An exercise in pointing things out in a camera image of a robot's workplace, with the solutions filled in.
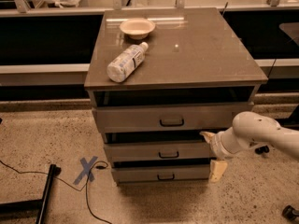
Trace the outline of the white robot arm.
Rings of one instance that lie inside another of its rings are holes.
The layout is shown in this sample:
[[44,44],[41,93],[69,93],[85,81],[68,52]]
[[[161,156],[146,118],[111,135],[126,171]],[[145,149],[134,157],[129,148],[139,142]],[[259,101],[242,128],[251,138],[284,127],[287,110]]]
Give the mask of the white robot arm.
[[200,134],[210,145],[216,159],[210,162],[209,181],[216,183],[225,173],[228,160],[241,151],[272,146],[299,159],[299,132],[282,127],[276,120],[254,112],[237,114],[226,131]]

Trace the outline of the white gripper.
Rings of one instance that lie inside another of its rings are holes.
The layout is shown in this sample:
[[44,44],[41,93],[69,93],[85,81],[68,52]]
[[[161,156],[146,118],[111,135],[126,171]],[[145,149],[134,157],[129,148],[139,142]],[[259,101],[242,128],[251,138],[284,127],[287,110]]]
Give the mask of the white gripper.
[[[200,134],[210,144],[212,151],[220,160],[229,160],[247,147],[246,132],[241,128],[231,127],[218,133],[201,131]],[[209,181],[212,183],[220,181],[227,166],[226,161],[212,160],[210,162]]]

